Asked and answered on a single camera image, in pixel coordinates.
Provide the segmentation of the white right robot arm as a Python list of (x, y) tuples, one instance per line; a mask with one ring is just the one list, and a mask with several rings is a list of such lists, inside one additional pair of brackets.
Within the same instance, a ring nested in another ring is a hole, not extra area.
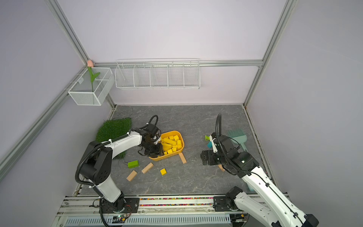
[(200, 155), (203, 165), (221, 165), (229, 174), (247, 183), (267, 205), (264, 208), (235, 186), (226, 193), (225, 203), (221, 207), (245, 211), (266, 227), (318, 226), (318, 219), (297, 208), (269, 179), (258, 161), (250, 153), (239, 151), (231, 138), (215, 132), (209, 140), (212, 149), (204, 150)]

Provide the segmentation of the yellow plastic tub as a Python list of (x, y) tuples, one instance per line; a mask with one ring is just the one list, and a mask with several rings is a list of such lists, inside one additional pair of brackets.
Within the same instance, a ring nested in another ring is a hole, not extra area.
[(184, 149), (184, 140), (178, 131), (169, 131), (161, 135), (161, 153), (155, 158), (149, 157), (153, 161), (160, 161), (182, 153)]

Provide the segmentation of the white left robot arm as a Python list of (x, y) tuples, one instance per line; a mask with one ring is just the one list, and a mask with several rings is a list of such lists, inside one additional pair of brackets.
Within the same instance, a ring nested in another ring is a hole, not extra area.
[(100, 197), (100, 207), (109, 206), (112, 212), (125, 210), (124, 193), (116, 186), (111, 177), (112, 160), (133, 147), (141, 147), (145, 155), (160, 154), (163, 149), (159, 143), (161, 130), (154, 124), (131, 130), (114, 140), (109, 139), (88, 144), (75, 172), (75, 181), (88, 185)]

